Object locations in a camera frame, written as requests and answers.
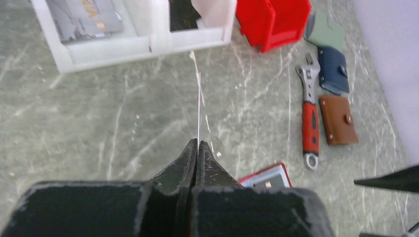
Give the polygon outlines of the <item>thin white credit card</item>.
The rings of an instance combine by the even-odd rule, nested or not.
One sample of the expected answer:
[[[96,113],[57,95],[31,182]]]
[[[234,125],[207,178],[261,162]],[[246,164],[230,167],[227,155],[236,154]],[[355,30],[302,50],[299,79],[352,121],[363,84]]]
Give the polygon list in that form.
[[[198,132],[197,132],[197,139],[198,142],[200,142],[200,125],[201,125],[201,74],[200,73],[196,73],[196,78],[197,78],[197,86],[198,86],[198,108],[197,108],[197,112],[198,112],[198,118],[197,118],[197,128],[198,128]]]

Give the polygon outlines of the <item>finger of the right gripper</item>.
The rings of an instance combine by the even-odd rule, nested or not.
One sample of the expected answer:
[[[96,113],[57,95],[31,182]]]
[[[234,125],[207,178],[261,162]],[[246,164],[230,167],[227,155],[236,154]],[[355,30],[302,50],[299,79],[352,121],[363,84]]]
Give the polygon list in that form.
[[[354,180],[355,185],[371,188],[419,192],[419,165],[411,166],[381,177]]]

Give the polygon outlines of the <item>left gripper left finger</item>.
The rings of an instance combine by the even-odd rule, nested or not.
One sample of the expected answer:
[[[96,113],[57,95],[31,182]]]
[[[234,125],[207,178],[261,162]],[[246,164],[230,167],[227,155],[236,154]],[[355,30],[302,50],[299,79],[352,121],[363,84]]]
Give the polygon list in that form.
[[[198,141],[149,181],[43,181],[18,200],[3,237],[188,237]]]

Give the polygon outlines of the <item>silver grey credit card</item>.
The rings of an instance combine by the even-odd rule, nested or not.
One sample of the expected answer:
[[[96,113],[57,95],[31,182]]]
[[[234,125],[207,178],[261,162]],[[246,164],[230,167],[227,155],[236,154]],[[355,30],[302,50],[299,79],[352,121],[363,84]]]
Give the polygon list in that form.
[[[273,176],[257,177],[252,186],[254,188],[289,188],[290,185],[287,179],[284,179],[281,174],[274,174]]]

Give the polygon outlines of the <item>red card holder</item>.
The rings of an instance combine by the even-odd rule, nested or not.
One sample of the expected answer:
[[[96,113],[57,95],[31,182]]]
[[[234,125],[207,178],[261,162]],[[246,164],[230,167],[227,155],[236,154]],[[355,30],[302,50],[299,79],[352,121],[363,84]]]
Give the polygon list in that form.
[[[275,163],[244,178],[239,184],[247,188],[292,188],[286,167]]]

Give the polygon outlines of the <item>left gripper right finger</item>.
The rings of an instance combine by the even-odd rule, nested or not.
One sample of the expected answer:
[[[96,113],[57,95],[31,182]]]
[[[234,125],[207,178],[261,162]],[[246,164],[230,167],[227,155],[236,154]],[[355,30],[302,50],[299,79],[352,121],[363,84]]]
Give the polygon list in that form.
[[[320,197],[305,188],[244,188],[240,184],[191,191],[193,237],[332,237]]]

